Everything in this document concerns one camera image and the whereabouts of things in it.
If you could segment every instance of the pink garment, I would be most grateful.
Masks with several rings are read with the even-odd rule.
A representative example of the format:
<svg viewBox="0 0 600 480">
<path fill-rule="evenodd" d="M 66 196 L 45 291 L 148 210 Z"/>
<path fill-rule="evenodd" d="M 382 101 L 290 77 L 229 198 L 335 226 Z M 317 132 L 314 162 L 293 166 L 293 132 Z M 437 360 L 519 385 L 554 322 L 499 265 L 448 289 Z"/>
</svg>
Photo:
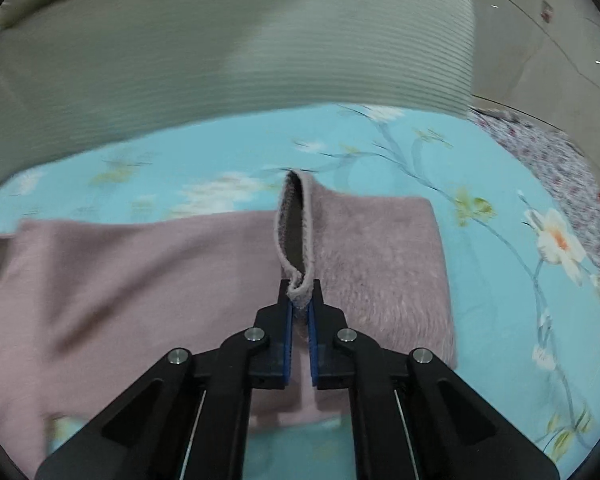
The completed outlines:
<svg viewBox="0 0 600 480">
<path fill-rule="evenodd" d="M 325 280 L 326 303 L 343 308 L 354 328 L 389 348 L 429 346 L 452 361 L 444 259 L 429 203 L 351 197 L 317 184 L 310 196 L 315 222 L 310 208 L 303 219 L 312 234 L 284 231 L 287 241 L 311 244 L 296 285 L 302 289 L 315 273 Z M 256 311 L 277 299 L 274 218 L 24 221 L 0 273 L 0 442 L 13 461 L 32 477 L 50 417 L 91 418 L 171 348 L 203 352 L 251 326 Z M 288 271 L 286 254 L 283 264 Z M 252 428 L 348 409 L 346 392 L 312 389 L 306 342 L 297 334 L 291 369 L 283 392 L 254 391 Z"/>
</svg>

